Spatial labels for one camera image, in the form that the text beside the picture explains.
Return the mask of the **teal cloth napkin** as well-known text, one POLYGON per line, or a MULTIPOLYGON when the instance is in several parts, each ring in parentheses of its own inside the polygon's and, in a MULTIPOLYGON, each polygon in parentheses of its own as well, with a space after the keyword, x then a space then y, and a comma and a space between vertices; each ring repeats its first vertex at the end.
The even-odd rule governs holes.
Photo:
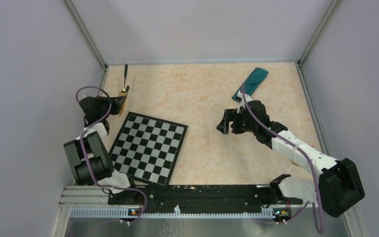
POLYGON ((268 70, 255 68, 244 81, 245 94, 252 96, 259 85, 266 79, 268 74, 268 70))

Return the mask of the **green handled gold spoon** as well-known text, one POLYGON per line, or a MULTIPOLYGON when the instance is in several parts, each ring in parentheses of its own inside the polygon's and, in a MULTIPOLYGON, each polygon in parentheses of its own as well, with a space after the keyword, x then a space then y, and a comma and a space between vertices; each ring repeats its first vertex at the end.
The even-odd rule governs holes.
POLYGON ((124 74, 123 74, 123 89, 120 92, 127 92, 127 86, 126 86, 126 81, 127 81, 127 75, 128 75, 128 64, 124 65, 124 74))

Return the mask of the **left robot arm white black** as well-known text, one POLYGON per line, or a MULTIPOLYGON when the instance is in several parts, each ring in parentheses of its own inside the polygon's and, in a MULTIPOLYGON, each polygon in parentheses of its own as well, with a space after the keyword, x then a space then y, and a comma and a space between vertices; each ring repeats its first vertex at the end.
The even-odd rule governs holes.
POLYGON ((114 98, 96 96, 79 101, 84 112, 84 130, 75 139, 64 144, 73 177, 78 185, 96 185, 118 194, 126 204, 138 199, 138 190, 130 178, 114 169, 113 161, 102 139, 109 135, 107 117, 121 115, 126 96, 114 98))

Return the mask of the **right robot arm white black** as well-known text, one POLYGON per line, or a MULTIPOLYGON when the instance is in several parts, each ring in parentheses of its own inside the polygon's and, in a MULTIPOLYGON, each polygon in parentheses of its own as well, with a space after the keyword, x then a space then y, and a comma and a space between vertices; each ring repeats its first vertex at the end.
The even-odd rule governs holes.
POLYGON ((352 160, 328 156, 300 140, 283 124, 271 121, 261 101, 242 102, 236 109, 225 109, 216 129, 222 134, 250 132, 258 142, 285 155, 312 176, 312 180, 306 180, 282 174, 272 180, 269 196, 275 203, 297 198, 339 217, 365 197, 352 160))

